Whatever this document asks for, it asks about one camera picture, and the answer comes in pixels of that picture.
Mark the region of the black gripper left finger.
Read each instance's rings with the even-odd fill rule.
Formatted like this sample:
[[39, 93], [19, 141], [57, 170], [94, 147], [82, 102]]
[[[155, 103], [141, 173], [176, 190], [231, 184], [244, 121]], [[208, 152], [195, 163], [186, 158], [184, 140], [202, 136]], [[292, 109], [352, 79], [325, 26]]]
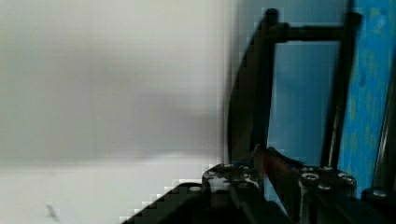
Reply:
[[212, 196], [217, 193], [229, 193], [231, 187], [245, 189], [248, 194], [263, 198], [263, 183], [254, 168], [253, 157], [256, 149], [230, 163], [221, 163], [205, 171], [202, 175], [202, 193]]

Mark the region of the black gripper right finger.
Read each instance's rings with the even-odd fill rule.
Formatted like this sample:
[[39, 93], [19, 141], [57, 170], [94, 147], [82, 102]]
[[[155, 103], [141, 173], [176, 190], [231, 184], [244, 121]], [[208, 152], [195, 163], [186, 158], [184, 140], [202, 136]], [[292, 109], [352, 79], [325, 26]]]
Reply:
[[357, 183], [353, 176], [331, 166], [308, 166], [288, 158], [273, 147], [261, 149], [261, 174], [272, 183], [278, 198], [288, 212], [300, 209], [301, 189], [299, 181], [305, 179], [329, 184], [347, 196], [355, 197]]

